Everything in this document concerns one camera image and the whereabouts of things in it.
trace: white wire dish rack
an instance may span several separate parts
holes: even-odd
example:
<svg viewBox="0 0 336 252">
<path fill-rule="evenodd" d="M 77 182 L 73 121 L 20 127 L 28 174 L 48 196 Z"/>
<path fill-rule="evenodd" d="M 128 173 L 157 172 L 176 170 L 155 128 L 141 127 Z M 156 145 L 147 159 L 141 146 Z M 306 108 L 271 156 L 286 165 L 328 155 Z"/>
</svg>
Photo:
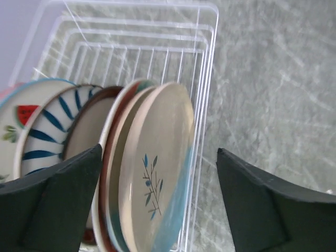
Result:
<svg viewBox="0 0 336 252">
<path fill-rule="evenodd" d="M 196 128 L 184 221 L 172 251 L 193 248 L 217 24 L 218 9 L 212 4 L 44 1 L 10 80 L 13 84 L 58 77 L 125 86 L 147 77 L 159 84 L 177 81 L 186 86 Z"/>
</svg>

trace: plate rim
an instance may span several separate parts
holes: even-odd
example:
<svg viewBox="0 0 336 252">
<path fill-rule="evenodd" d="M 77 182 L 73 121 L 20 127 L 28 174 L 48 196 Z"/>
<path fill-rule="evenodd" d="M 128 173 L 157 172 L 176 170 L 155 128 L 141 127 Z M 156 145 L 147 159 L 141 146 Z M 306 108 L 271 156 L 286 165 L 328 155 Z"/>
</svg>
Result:
<svg viewBox="0 0 336 252">
<path fill-rule="evenodd" d="M 24 83 L 22 86 L 19 86 L 17 89 L 15 89 L 13 92 L 11 92 L 5 99 L 3 99 L 0 102 L 0 109 L 2 108 L 2 106 L 5 103 L 8 102 L 8 100 L 10 100 L 16 94 L 20 93 L 22 90 L 25 90 L 26 88 L 29 88 L 30 86 L 33 86 L 34 84 L 38 84 L 40 82 L 48 82 L 48 81 L 62 81 L 62 82 L 67 82 L 69 84 L 72 84 L 73 86 L 78 86 L 74 82 L 71 82 L 71 81 L 66 80 L 66 79 L 61 79 L 61 78 L 43 78 L 43 79 L 29 81 L 29 82 Z"/>
<path fill-rule="evenodd" d="M 106 145 L 106 140 L 107 140 L 107 137 L 109 135 L 109 132 L 110 132 L 110 129 L 111 129 L 111 126 L 112 126 L 112 123 L 113 123 L 113 119 L 115 117 L 115 113 L 116 113 L 116 110 L 117 108 L 119 107 L 120 105 L 120 102 L 122 101 L 122 98 L 125 97 L 125 95 L 127 94 L 127 92 L 135 85 L 137 84 L 138 82 L 141 82 L 141 81 L 146 81 L 147 79 L 145 78 L 138 78 L 138 79 L 135 79 L 133 81 L 131 81 L 126 87 L 124 87 L 120 93 L 118 94 L 117 98 L 115 99 L 110 111 L 109 111 L 109 114 L 108 116 L 106 117 L 106 121 L 105 121 L 105 124 L 104 124 L 104 127 L 103 127 L 103 130 L 101 132 L 101 136 L 100 136 L 100 139 L 99 139 L 99 144 L 100 146 L 102 147 L 103 151 L 102 153 L 104 153 L 105 151 L 105 145 Z"/>
</svg>

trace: plate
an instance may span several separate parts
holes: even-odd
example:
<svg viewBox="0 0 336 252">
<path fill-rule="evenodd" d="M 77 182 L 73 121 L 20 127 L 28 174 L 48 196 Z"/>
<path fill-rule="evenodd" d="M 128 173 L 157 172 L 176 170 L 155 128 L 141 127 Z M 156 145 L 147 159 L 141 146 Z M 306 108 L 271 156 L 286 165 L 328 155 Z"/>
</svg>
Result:
<svg viewBox="0 0 336 252">
<path fill-rule="evenodd" d="M 14 156 L 19 136 L 31 114 L 56 93 L 75 84 L 62 79 L 40 79 L 17 88 L 0 103 L 0 183 L 14 179 Z"/>
<path fill-rule="evenodd" d="M 119 93 L 118 97 L 115 99 L 112 108 L 109 111 L 107 116 L 105 125 L 103 127 L 99 144 L 102 147 L 102 151 L 104 153 L 105 148 L 108 146 L 106 145 L 106 141 L 110 132 L 112 125 L 115 124 L 118 117 L 120 116 L 123 109 L 126 107 L 128 102 L 141 90 L 153 86 L 153 83 L 146 79 L 137 79 L 130 85 L 123 88 L 123 90 Z M 96 191 L 93 196 L 92 201 L 92 225 L 94 236 L 96 238 L 96 242 L 98 244 L 99 249 L 101 252 L 111 251 L 109 247 L 110 239 L 108 236 L 108 231 L 106 229 L 106 221 L 104 219 L 104 212 L 105 210 L 105 181 L 106 181 L 106 171 L 103 169 L 100 173 L 100 179 L 97 184 Z"/>
<path fill-rule="evenodd" d="M 103 155 L 103 169 L 107 171 L 105 218 L 109 237 L 119 251 L 129 251 L 122 235 L 119 219 L 118 190 L 121 159 L 134 116 L 142 102 L 154 89 L 155 87 L 149 87 L 142 90 L 127 104 L 108 136 L 107 145 L 111 148 L 106 148 Z"/>
<path fill-rule="evenodd" d="M 95 146 L 99 142 L 102 128 L 112 104 L 122 87 L 108 87 L 98 91 L 81 108 L 68 132 L 62 152 L 62 160 L 67 160 Z M 86 227 L 92 229 L 91 212 Z M 94 239 L 90 230 L 86 230 L 88 238 L 83 242 L 90 244 Z"/>
<path fill-rule="evenodd" d="M 61 162 L 64 141 L 76 115 L 101 89 L 93 85 L 74 86 L 36 110 L 17 145 L 14 160 L 16 178 Z"/>
<path fill-rule="evenodd" d="M 120 223 L 130 251 L 169 251 L 177 241 L 193 137 L 192 104 L 177 83 L 154 90 L 135 115 L 119 178 Z"/>
</svg>

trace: blue plate rim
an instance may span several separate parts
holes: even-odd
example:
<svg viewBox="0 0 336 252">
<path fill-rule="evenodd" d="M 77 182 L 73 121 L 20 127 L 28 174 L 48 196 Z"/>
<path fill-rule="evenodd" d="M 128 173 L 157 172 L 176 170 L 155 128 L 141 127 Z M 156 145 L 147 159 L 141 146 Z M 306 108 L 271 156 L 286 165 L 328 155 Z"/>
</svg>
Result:
<svg viewBox="0 0 336 252">
<path fill-rule="evenodd" d="M 61 78 L 43 78 L 43 79 L 38 79 L 38 80 L 33 80 L 33 81 L 30 81 L 30 82 L 27 82 L 25 84 L 23 84 L 21 87 L 17 88 L 16 90 L 14 90 L 12 93 L 10 93 L 9 96 L 7 96 L 4 100 L 2 100 L 0 102 L 0 108 L 2 108 L 2 106 L 4 104 L 6 104 L 6 102 L 11 99 L 13 96 L 15 96 L 16 94 L 18 94 L 19 92 L 21 92 L 22 90 L 34 85 L 34 84 L 37 84 L 39 82 L 43 82 L 43 81 L 63 81 L 63 82 L 67 82 L 69 84 L 72 84 L 73 86 L 76 86 L 75 83 L 69 81 L 69 80 L 66 80 L 66 79 L 61 79 Z"/>
</svg>

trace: blue leaf design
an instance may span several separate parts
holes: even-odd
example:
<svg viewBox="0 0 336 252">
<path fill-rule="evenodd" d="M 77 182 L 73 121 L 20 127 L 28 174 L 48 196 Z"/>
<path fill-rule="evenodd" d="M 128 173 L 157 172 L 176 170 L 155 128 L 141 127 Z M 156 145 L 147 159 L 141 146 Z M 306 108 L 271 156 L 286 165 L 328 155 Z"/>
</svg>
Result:
<svg viewBox="0 0 336 252">
<path fill-rule="evenodd" d="M 37 138 L 37 139 L 40 139 L 40 140 L 43 140 L 43 141 L 57 143 L 57 141 L 55 139 L 53 139 L 51 136 L 49 136 L 46 133 L 44 133 L 42 131 L 39 131 L 39 130 L 31 129 L 29 131 L 28 135 L 30 135 L 33 138 Z"/>
<path fill-rule="evenodd" d="M 158 161 L 157 158 L 158 158 L 158 157 L 157 157 L 157 155 L 156 155 L 156 157 L 154 158 L 154 161 L 153 161 L 153 168 L 155 168 L 155 166 L 156 166 L 156 163 L 157 163 L 157 161 Z"/>
<path fill-rule="evenodd" d="M 59 129 L 62 132 L 66 132 L 62 126 L 62 124 L 58 121 L 56 117 L 53 116 L 50 112 L 47 110 L 43 110 L 42 114 L 48 119 L 48 121 L 54 125 L 57 129 Z"/>
<path fill-rule="evenodd" d="M 82 108 L 82 105 L 80 104 L 78 89 L 75 90 L 75 101 L 76 101 L 77 109 L 79 111 Z"/>
<path fill-rule="evenodd" d="M 29 159 L 39 159 L 39 158 L 45 158 L 48 156 L 55 156 L 56 153 L 52 153 L 50 151 L 29 151 L 23 154 L 22 160 L 29 160 Z"/>
<path fill-rule="evenodd" d="M 35 172 L 41 171 L 41 170 L 43 170 L 43 169 L 45 169 L 45 168 L 48 168 L 48 167 L 44 167 L 44 168 L 40 168 L 40 169 L 33 170 L 33 171 L 31 171 L 31 172 L 27 173 L 27 174 L 26 174 L 26 176 L 27 176 L 27 175 L 30 175 L 30 174 L 32 174 L 32 173 L 35 173 Z"/>
<path fill-rule="evenodd" d="M 151 217 L 151 220 L 154 218 L 154 216 L 155 216 L 155 212 L 156 212 L 156 211 L 153 212 L 152 217 Z"/>
<path fill-rule="evenodd" d="M 89 91 L 89 98 L 91 98 L 93 96 L 93 93 L 92 91 L 94 90 L 95 88 L 91 88 L 90 91 Z"/>
<path fill-rule="evenodd" d="M 149 201 L 151 200 L 151 193 L 147 196 L 147 199 L 146 199 L 146 206 L 148 205 Z"/>
<path fill-rule="evenodd" d="M 163 186 L 163 179 L 161 180 L 161 183 L 160 183 L 160 189 L 159 189 L 159 192 L 161 192 L 161 190 L 162 190 L 162 186 Z"/>
<path fill-rule="evenodd" d="M 69 109 L 67 103 L 65 102 L 65 100 L 64 100 L 61 96 L 58 97 L 58 100 L 59 100 L 59 103 L 61 104 L 61 106 L 62 106 L 62 108 L 63 108 L 65 114 L 67 114 L 67 116 L 68 116 L 68 118 L 69 118 L 70 120 L 73 120 L 74 117 L 72 116 L 71 111 L 70 111 L 70 109 Z"/>
<path fill-rule="evenodd" d="M 148 166 L 148 158 L 147 158 L 147 154 L 145 154 L 145 159 L 143 160 L 143 164 L 144 164 L 144 166 L 147 168 L 147 166 Z"/>
</svg>

